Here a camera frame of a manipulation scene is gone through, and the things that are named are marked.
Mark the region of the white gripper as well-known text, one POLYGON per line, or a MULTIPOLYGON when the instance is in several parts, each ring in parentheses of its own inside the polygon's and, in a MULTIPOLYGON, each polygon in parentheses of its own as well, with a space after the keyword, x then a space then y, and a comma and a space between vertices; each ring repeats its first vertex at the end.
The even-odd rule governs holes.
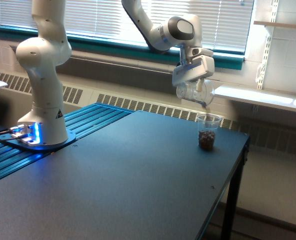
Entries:
POLYGON ((172 85, 178 86, 184 82, 196 82, 196 90, 202 91, 204 79, 212 76, 215 72, 214 58, 206 55, 194 57, 192 48, 200 47, 181 47, 180 64, 175 67, 172 74, 172 85))

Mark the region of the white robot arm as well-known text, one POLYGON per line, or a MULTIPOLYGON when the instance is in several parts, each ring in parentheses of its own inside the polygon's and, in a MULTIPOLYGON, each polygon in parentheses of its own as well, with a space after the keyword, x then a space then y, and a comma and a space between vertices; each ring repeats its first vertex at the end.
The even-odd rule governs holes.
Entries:
MULTIPOLYGON (((65 143, 68 133, 63 114, 63 86, 56 67, 72 54, 64 26, 66 3, 63 0, 35 0, 32 18, 38 36, 21 42, 16 49, 20 65, 26 70, 32 88, 32 108, 18 120, 12 135, 31 147, 65 143)), ((173 16, 156 25, 139 0, 124 0, 122 6, 150 49, 165 52, 179 47, 180 62, 172 74, 177 96, 207 106, 214 89, 209 77, 214 74, 213 52, 202 47, 201 20, 195 14, 173 16)))

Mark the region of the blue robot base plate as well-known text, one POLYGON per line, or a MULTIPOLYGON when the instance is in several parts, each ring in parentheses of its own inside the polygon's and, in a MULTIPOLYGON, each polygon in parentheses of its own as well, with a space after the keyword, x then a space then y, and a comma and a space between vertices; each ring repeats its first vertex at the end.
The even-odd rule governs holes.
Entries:
POLYGON ((7 145, 10 145, 12 147, 19 148, 22 150, 28 150, 33 152, 53 152, 72 144, 76 140, 76 134, 73 131, 67 131, 67 134, 68 134, 68 139, 65 142, 62 142, 59 144, 53 144, 53 145, 27 144, 18 139, 8 140, 11 137, 9 133, 0 135, 0 140, 2 140, 2 142, 7 145))

